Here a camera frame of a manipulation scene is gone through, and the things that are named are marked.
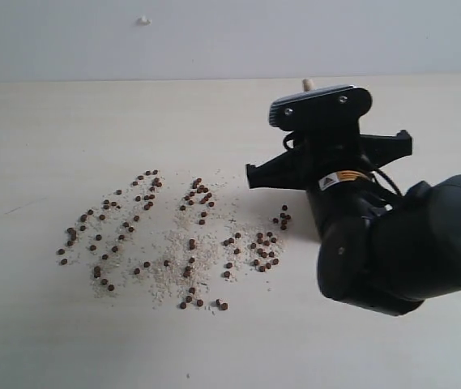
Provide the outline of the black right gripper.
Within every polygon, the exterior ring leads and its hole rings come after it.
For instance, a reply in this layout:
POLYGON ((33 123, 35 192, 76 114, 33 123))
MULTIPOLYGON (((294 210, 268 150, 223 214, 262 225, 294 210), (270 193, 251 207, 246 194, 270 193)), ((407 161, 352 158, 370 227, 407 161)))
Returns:
POLYGON ((245 168, 249 188, 324 191, 328 175, 334 182, 357 173, 353 178, 372 193, 399 193, 400 189, 382 167, 412 154, 412 137, 406 130, 396 135, 363 135, 358 123, 327 126, 324 129, 299 127, 283 139, 285 152, 260 166, 245 168), (391 187, 384 188, 378 174, 391 187))

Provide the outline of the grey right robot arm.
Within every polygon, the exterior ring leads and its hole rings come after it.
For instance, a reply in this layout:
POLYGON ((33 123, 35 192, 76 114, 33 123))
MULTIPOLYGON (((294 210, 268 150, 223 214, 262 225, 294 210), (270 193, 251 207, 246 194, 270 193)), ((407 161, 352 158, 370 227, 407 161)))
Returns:
POLYGON ((412 153, 406 131, 363 135, 357 126, 294 131, 292 146, 248 165, 250 188, 302 190, 321 239, 323 296, 400 316, 461 291, 461 174, 401 193, 382 167, 412 153))

